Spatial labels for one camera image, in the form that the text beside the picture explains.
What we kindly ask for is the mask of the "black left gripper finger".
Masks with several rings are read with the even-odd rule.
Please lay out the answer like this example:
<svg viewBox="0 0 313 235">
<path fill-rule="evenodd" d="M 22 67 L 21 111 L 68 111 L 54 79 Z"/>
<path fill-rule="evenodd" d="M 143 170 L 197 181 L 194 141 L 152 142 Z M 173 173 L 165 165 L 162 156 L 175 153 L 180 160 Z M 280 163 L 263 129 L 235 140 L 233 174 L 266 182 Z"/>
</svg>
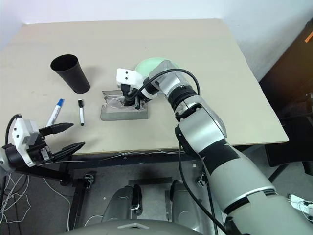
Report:
<svg viewBox="0 0 313 235">
<path fill-rule="evenodd" d="M 74 125 L 73 123 L 69 123 L 69 122 L 53 124 L 51 126 L 47 126 L 47 127 L 39 129 L 39 133 L 42 136 L 48 136 L 48 135 L 52 135 L 52 134 L 55 135 L 55 134 L 61 133 L 65 130 L 69 129 L 73 125 Z"/>
<path fill-rule="evenodd" d="M 60 151 L 53 153 L 51 161 L 57 162 L 65 157 L 72 156 L 76 151 L 81 149 L 84 145 L 85 145 L 85 142 L 78 142 L 78 143 L 70 144 L 62 148 Z"/>
</svg>

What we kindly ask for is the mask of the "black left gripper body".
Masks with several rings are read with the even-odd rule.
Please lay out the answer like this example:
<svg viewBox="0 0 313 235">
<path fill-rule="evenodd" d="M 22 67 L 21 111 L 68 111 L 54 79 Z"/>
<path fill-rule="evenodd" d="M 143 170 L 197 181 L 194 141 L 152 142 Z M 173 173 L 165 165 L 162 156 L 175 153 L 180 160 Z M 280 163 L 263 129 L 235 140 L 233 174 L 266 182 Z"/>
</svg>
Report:
<svg viewBox="0 0 313 235">
<path fill-rule="evenodd" d="M 31 160 L 36 164 L 43 164 L 53 160 L 53 154 L 45 142 L 45 137 L 39 134 L 32 145 L 28 146 L 27 152 Z"/>
</svg>

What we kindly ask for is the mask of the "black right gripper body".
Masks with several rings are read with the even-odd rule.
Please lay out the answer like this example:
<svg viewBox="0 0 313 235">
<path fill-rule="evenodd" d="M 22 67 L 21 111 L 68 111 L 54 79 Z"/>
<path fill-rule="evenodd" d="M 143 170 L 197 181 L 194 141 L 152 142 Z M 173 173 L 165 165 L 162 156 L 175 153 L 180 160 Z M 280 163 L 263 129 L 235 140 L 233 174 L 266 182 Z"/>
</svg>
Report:
<svg viewBox="0 0 313 235">
<path fill-rule="evenodd" d="M 138 98 L 140 99 L 140 103 L 142 102 L 147 103 L 147 98 L 143 95 L 140 89 L 133 88 L 127 84 L 121 84 L 121 91 L 123 93 L 124 98 L 133 99 L 133 100 Z"/>
</svg>

